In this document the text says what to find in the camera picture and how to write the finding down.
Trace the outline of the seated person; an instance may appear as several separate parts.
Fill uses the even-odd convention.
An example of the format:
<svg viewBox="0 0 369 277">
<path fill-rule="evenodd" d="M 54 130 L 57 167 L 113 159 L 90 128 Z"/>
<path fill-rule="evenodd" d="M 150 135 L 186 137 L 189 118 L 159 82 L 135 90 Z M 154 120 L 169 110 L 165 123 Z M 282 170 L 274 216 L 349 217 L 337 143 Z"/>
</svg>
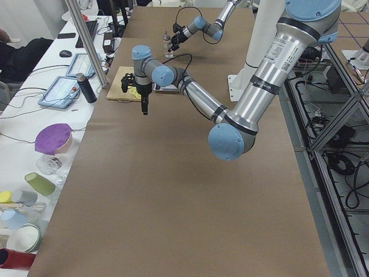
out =
<svg viewBox="0 0 369 277">
<path fill-rule="evenodd" d="M 34 70 L 53 40 L 36 38 L 20 48 L 8 45 L 9 42 L 9 35 L 1 29 L 1 81 L 20 83 Z"/>
</svg>

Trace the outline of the wine glass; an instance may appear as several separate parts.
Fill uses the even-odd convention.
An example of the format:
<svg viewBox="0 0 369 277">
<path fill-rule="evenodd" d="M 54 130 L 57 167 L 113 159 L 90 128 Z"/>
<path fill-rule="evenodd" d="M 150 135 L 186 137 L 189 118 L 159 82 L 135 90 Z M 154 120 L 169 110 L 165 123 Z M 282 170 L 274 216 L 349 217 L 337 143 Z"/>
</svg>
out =
<svg viewBox="0 0 369 277">
<path fill-rule="evenodd" d="M 36 167 L 45 175 L 55 175 L 55 183 L 57 185 L 64 185 L 67 174 L 59 172 L 62 162 L 58 158 L 43 155 L 36 161 Z"/>
</svg>

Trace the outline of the white green bowl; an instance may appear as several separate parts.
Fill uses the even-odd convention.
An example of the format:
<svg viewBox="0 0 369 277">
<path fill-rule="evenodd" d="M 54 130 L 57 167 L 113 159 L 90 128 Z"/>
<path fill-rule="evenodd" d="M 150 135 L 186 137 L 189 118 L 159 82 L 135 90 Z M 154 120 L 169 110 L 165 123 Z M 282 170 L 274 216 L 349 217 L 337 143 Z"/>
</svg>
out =
<svg viewBox="0 0 369 277">
<path fill-rule="evenodd" d="M 42 236 L 37 226 L 25 225 L 13 234 L 7 240 L 6 247 L 19 252 L 31 253 L 38 250 Z"/>
</svg>

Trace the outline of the grey cup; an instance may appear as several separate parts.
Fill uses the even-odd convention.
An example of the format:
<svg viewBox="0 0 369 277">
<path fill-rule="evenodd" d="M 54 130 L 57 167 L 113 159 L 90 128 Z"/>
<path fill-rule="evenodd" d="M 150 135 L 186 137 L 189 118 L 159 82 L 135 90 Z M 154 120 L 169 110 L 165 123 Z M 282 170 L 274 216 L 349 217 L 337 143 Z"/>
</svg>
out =
<svg viewBox="0 0 369 277">
<path fill-rule="evenodd" d="M 26 190 L 15 190 L 11 196 L 11 201 L 32 206 L 37 202 L 38 195 L 35 192 Z"/>
</svg>

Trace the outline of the red cylinder container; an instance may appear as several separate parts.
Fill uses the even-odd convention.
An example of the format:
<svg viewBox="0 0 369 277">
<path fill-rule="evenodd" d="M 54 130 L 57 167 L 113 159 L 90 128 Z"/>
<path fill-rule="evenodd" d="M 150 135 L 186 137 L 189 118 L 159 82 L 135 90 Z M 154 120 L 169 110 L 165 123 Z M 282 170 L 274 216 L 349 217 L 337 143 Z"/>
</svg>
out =
<svg viewBox="0 0 369 277">
<path fill-rule="evenodd" d="M 36 255 L 32 253 L 19 252 L 13 249 L 1 249 L 1 268 L 28 271 Z"/>
</svg>

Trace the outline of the purple cloth covered bowl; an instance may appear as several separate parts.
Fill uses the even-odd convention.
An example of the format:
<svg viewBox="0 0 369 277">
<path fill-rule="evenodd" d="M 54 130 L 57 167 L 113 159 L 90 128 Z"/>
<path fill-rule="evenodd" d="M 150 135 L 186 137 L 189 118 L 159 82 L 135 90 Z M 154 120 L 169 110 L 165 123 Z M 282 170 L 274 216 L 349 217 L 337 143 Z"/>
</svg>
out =
<svg viewBox="0 0 369 277">
<path fill-rule="evenodd" d="M 72 142 L 72 128 L 66 123 L 55 123 L 38 133 L 35 151 L 54 156 L 67 152 Z"/>
</svg>

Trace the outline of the yellow cup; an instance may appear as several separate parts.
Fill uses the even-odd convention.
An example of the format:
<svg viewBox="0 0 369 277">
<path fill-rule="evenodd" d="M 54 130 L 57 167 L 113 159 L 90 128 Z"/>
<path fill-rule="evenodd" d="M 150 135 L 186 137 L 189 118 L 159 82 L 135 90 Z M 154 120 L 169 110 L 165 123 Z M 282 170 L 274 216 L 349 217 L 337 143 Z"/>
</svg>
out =
<svg viewBox="0 0 369 277">
<path fill-rule="evenodd" d="M 4 190 L 0 193 L 0 203 L 11 203 L 12 202 L 12 192 Z"/>
</svg>

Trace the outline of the teach pendant tablet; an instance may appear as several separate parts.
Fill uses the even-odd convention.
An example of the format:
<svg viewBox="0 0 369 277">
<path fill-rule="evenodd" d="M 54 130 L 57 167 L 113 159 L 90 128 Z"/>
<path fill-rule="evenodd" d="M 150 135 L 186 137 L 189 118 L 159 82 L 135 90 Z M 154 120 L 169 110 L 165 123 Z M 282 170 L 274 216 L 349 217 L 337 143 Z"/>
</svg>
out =
<svg viewBox="0 0 369 277">
<path fill-rule="evenodd" d="M 38 101 L 38 105 L 58 110 L 67 109 L 79 96 L 80 87 L 75 78 L 58 76 Z"/>
<path fill-rule="evenodd" d="M 94 74 L 94 68 L 86 53 L 77 53 L 73 56 L 70 65 L 68 66 L 66 77 L 76 78 L 77 73 L 82 73 L 85 77 L 91 78 Z"/>
</svg>

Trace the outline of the green cup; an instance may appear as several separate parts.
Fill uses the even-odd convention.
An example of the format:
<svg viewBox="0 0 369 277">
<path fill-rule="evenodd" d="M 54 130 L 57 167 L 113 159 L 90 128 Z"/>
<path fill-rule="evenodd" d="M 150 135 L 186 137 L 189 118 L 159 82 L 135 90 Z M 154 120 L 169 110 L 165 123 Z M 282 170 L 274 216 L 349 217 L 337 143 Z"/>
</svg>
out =
<svg viewBox="0 0 369 277">
<path fill-rule="evenodd" d="M 36 172 L 25 175 L 24 179 L 35 191 L 43 196 L 50 196 L 55 192 L 55 185 Z"/>
</svg>

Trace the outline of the black smartphone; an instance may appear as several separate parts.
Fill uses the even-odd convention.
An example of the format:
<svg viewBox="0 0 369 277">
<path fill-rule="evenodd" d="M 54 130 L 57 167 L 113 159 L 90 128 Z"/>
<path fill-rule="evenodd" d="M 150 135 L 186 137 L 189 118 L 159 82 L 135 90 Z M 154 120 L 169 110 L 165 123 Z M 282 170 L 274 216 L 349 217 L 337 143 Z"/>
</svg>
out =
<svg viewBox="0 0 369 277">
<path fill-rule="evenodd" d="M 70 33 L 59 33 L 57 36 L 57 39 L 72 39 L 75 38 L 76 33 L 70 32 Z"/>
</svg>

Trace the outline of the black computer mouse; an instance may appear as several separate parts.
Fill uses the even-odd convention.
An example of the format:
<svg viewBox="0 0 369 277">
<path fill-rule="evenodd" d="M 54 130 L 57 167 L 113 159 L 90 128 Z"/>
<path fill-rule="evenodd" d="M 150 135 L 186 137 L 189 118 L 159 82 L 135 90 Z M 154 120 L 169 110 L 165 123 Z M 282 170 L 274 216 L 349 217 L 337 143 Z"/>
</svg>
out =
<svg viewBox="0 0 369 277">
<path fill-rule="evenodd" d="M 72 52 L 69 50 L 62 50 L 59 52 L 59 56 L 62 58 L 68 58 L 72 56 Z"/>
</svg>

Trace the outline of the light blue cup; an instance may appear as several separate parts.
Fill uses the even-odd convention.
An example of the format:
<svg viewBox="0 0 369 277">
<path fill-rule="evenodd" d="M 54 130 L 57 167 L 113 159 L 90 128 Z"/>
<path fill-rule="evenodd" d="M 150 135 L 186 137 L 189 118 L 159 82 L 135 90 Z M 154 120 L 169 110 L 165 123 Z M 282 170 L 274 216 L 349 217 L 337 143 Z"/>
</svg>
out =
<svg viewBox="0 0 369 277">
<path fill-rule="evenodd" d="M 1 220 L 10 230 L 18 230 L 28 223 L 28 217 L 16 209 L 9 209 L 1 213 Z"/>
</svg>

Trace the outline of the lemon slice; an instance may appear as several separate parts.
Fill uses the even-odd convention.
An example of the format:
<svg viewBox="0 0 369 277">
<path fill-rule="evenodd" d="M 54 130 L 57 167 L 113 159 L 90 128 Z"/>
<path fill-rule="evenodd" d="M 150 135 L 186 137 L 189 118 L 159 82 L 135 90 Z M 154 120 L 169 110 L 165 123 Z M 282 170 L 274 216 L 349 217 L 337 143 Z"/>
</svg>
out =
<svg viewBox="0 0 369 277">
<path fill-rule="evenodd" d="M 130 93 L 131 93 L 132 95 L 134 95 L 137 99 L 140 99 L 140 98 L 141 98 L 141 95 L 137 92 L 137 90 L 136 90 L 136 89 L 131 89 L 131 90 L 130 90 Z"/>
</svg>

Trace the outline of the black water bottle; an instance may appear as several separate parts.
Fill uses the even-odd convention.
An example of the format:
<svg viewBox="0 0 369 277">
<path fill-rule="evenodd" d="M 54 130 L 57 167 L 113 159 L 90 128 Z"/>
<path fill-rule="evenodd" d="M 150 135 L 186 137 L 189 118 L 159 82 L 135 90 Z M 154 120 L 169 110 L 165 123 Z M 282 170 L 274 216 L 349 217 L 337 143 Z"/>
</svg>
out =
<svg viewBox="0 0 369 277">
<path fill-rule="evenodd" d="M 86 98 L 86 101 L 88 103 L 94 103 L 97 101 L 97 97 L 95 96 L 95 93 L 90 85 L 89 80 L 86 78 L 86 76 L 83 73 L 77 73 L 76 74 L 77 83 L 81 89 L 81 92 Z"/>
</svg>

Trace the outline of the glass sauce bottle metal spout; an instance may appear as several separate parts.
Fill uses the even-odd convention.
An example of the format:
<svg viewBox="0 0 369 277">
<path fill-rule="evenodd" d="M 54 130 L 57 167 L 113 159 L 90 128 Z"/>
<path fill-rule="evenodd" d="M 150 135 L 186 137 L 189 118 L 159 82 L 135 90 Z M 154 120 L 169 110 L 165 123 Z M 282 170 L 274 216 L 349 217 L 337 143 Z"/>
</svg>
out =
<svg viewBox="0 0 369 277">
<path fill-rule="evenodd" d="M 171 43 L 171 37 L 168 34 L 167 31 L 165 31 L 164 35 L 163 35 L 163 47 L 164 47 L 164 56 L 167 59 L 173 58 L 174 57 L 174 53 L 172 50 L 172 43 Z"/>
</svg>

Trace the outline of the aluminium frame post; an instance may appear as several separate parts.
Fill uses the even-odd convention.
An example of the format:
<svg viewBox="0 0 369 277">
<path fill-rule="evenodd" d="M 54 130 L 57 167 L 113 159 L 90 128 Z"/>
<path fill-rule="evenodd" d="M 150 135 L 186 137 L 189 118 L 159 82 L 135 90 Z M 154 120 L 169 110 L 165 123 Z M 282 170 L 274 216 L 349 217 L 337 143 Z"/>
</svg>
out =
<svg viewBox="0 0 369 277">
<path fill-rule="evenodd" d="M 97 76 L 99 83 L 102 88 L 105 88 L 108 85 L 108 81 L 104 70 L 101 66 L 100 60 L 98 58 L 96 49 L 94 47 L 93 41 L 89 34 L 88 28 L 82 16 L 81 10 L 77 5 L 77 1 L 75 0 L 65 0 L 66 6 L 70 12 L 71 18 L 74 22 L 74 25 L 77 29 L 78 35 L 80 36 L 86 53 L 89 56 L 89 59 L 92 63 L 92 66 L 95 71 L 95 75 Z"/>
</svg>

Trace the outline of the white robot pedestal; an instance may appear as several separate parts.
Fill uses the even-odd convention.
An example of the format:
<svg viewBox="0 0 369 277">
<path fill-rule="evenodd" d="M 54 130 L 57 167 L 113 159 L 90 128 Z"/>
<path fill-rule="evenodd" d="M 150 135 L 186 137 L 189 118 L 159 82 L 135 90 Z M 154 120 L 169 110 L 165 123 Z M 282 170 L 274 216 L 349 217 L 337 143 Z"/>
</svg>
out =
<svg viewBox="0 0 369 277">
<path fill-rule="evenodd" d="M 244 68 L 228 76 L 230 101 L 237 102 L 260 65 L 276 34 L 276 24 L 285 9 L 283 0 L 259 1 Z"/>
</svg>

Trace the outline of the digital kitchen scale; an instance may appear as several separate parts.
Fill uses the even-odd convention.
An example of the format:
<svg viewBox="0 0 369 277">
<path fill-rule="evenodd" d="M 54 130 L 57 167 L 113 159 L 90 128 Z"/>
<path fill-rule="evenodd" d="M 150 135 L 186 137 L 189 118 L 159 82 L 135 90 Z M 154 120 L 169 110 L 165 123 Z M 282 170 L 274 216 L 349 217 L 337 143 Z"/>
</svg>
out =
<svg viewBox="0 0 369 277">
<path fill-rule="evenodd" d="M 166 87 L 162 87 L 156 83 L 153 83 L 152 88 L 156 93 L 166 93 L 166 94 L 173 94 L 173 95 L 180 94 L 180 90 L 174 85 L 168 85 Z"/>
</svg>

